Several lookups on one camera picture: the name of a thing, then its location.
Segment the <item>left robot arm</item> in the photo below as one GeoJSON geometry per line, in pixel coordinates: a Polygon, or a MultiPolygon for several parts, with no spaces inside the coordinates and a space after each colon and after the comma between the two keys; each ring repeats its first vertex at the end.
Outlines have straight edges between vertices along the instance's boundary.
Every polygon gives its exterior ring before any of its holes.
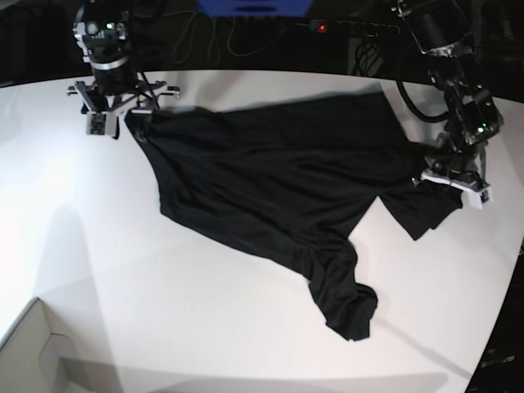
{"type": "Polygon", "coordinates": [[[447,106],[441,115],[424,114],[409,97],[403,77],[397,76],[408,109],[424,123],[444,125],[420,179],[456,188],[470,206],[480,209],[492,198],[486,147],[504,120],[483,80],[465,15],[455,1],[398,1],[392,10],[426,57],[428,76],[447,106]]]}

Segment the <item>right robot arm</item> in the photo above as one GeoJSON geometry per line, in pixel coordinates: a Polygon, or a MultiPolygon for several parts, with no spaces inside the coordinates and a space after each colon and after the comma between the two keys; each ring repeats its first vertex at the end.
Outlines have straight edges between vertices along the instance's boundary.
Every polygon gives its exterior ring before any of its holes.
{"type": "Polygon", "coordinates": [[[180,94],[178,87],[164,81],[149,83],[140,69],[130,37],[130,8],[126,1],[83,1],[73,23],[73,35],[94,81],[89,85],[78,81],[66,94],[81,97],[81,112],[99,124],[134,99],[143,97],[147,106],[158,107],[159,96],[180,94]]]}

